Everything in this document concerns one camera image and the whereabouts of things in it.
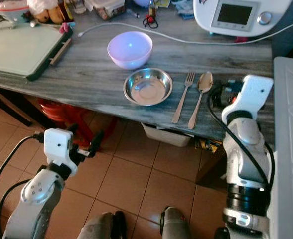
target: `wooden handle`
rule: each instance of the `wooden handle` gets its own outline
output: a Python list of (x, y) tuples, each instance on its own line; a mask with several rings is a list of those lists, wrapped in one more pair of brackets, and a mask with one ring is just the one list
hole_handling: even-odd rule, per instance
[(51, 59), (50, 65), (54, 66), (57, 63), (57, 61), (60, 59), (62, 54), (67, 50), (67, 47), (70, 45), (70, 43), (71, 43), (71, 38), (69, 38), (66, 42), (63, 42), (63, 46), (57, 52), (55, 57)]
[(193, 112), (193, 114), (192, 114), (192, 116), (190, 118), (190, 121), (188, 122), (188, 128), (189, 129), (194, 129), (194, 127), (195, 127), (196, 118), (197, 118), (197, 112), (198, 112), (198, 108), (200, 106), (200, 102), (201, 102), (201, 99), (202, 99), (202, 95), (203, 95), (203, 93), (201, 92), (200, 97), (198, 98), (196, 107), (194, 109), (194, 112)]
[(178, 120), (180, 119), (180, 114), (181, 114), (181, 111), (182, 111), (182, 107), (183, 107), (185, 95), (186, 95), (186, 92), (187, 92), (187, 88), (188, 88), (188, 86), (186, 86), (185, 89), (184, 89), (184, 92), (183, 92), (183, 95), (181, 97), (181, 100), (178, 103), (178, 106), (176, 108), (176, 111), (175, 111), (175, 113), (173, 115), (172, 123), (177, 123)]

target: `white bowl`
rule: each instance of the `white bowl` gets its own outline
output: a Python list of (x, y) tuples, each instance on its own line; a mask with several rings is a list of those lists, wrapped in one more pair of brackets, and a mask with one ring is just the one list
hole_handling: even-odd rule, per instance
[(114, 37), (108, 44), (108, 55), (113, 62), (127, 70), (144, 65), (151, 56), (151, 38), (139, 31), (128, 31)]
[(150, 4), (150, 0), (133, 0), (136, 5), (139, 5), (141, 7), (148, 7)]
[(23, 14), (27, 12), (29, 6), (25, 0), (0, 2), (0, 15), (12, 23), (26, 22)]

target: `appliance display screen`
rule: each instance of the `appliance display screen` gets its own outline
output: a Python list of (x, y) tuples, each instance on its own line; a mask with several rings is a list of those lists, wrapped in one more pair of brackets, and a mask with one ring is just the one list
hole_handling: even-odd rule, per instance
[(222, 4), (217, 21), (246, 25), (252, 7)]

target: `white cable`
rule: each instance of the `white cable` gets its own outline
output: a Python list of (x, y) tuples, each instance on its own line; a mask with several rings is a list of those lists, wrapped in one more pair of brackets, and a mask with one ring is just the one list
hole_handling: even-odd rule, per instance
[(111, 22), (111, 23), (102, 23), (102, 24), (99, 24), (99, 25), (96, 25), (96, 26), (89, 27), (85, 31), (80, 32), (78, 34), (78, 37), (82, 37), (88, 31), (94, 30), (96, 28), (103, 27), (103, 26), (111, 26), (111, 25), (128, 26), (128, 27), (135, 28), (135, 29), (138, 29), (138, 30), (141, 30), (141, 31), (145, 31), (145, 32), (149, 32), (149, 33), (152, 33), (152, 34), (155, 34), (155, 35), (163, 36), (163, 37), (166, 37), (168, 39), (171, 39), (171, 40), (174, 40), (174, 41), (178, 41), (178, 42), (181, 42), (181, 43), (196, 44), (196, 45), (220, 45), (220, 46), (236, 46), (236, 45), (245, 45), (245, 44), (250, 44), (250, 43), (258, 42), (258, 41), (261, 41), (261, 40), (270, 38), (272, 36), (275, 36), (275, 35), (281, 33), (282, 31), (285, 31), (285, 30), (293, 27), (293, 24), (291, 24), (291, 25), (286, 26), (283, 29), (281, 29), (281, 30), (279, 30), (279, 31), (277, 31), (275, 33), (272, 33), (270, 35), (267, 35), (267, 36), (264, 36), (264, 37), (261, 37), (261, 38), (258, 38), (258, 39), (252, 40), (252, 41), (237, 42), (237, 43), (235, 43), (235, 42), (233, 42), (233, 43), (226, 43), (226, 42), (185, 41), (185, 40), (182, 40), (182, 39), (178, 39), (178, 38), (175, 38), (175, 37), (172, 37), (172, 36), (165, 35), (165, 34), (160, 33), (160, 32), (147, 30), (147, 29), (144, 29), (144, 28), (141, 28), (141, 27), (138, 27), (138, 26), (133, 26), (133, 25), (126, 24), (126, 23), (121, 23), (121, 22)]

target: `green cutting board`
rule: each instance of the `green cutting board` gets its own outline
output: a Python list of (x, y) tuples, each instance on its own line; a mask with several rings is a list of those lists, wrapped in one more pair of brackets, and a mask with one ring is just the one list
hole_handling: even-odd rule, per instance
[[(0, 28), (5, 26), (9, 23), (0, 23)], [(32, 28), (28, 23), (0, 29), (0, 75), (37, 79), (71, 34), (71, 29), (61, 34), (56, 28)]]

